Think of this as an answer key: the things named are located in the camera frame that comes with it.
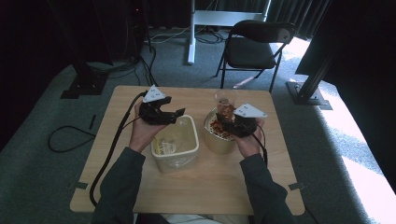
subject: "hand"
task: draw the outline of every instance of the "hand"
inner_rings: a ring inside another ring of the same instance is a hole
[[[131,140],[129,142],[129,147],[141,153],[146,146],[148,146],[155,135],[165,128],[167,125],[149,125],[142,119],[139,119],[139,107],[142,104],[134,106],[134,127],[132,129]]]
[[[262,125],[264,124],[264,120],[263,119],[256,119],[256,120],[257,120],[257,125],[262,128]],[[257,127],[256,131],[253,134],[255,134],[260,141],[262,140],[262,132],[259,127]],[[240,138],[238,136],[233,135],[233,139],[238,145],[239,151],[241,152],[244,158],[260,153],[260,149],[261,149],[260,144],[256,141],[256,139],[253,136],[250,135]]]

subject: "plastic container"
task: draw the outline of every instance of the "plastic container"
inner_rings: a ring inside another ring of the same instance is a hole
[[[199,142],[191,116],[177,118],[155,136],[151,142],[151,154],[162,173],[190,168],[195,164]]]
[[[231,137],[224,137],[220,134],[216,134],[210,124],[216,119],[217,109],[214,108],[206,116],[204,127],[205,127],[205,143],[206,146],[217,154],[228,154],[233,151],[235,147],[235,141]]]

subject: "chair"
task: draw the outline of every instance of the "chair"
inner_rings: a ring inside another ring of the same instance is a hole
[[[219,70],[222,70],[220,88],[223,89],[226,70],[260,71],[254,77],[258,78],[265,69],[275,68],[269,89],[271,92],[282,58],[282,49],[290,43],[294,34],[295,27],[288,22],[251,20],[238,22],[228,35],[215,75],[217,77]],[[282,45],[276,53],[273,53],[270,43],[282,43]]]

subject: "white triangular marker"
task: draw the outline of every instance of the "white triangular marker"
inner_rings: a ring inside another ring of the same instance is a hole
[[[243,118],[266,118],[267,114],[250,104],[243,104],[233,112]]]
[[[157,87],[155,87],[155,85],[152,85],[149,88],[145,98],[143,98],[143,102],[149,103],[149,102],[161,100],[163,98],[165,98],[165,94],[163,94],[160,90],[158,90]]]

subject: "bowl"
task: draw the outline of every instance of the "bowl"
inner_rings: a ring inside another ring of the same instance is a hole
[[[204,137],[205,137],[205,144],[211,151],[223,155],[233,151],[235,147],[235,141],[231,138],[231,136],[217,133],[211,126],[211,123],[217,120],[216,119],[217,111],[218,110],[214,108],[206,116],[204,122],[204,128],[205,128]]]

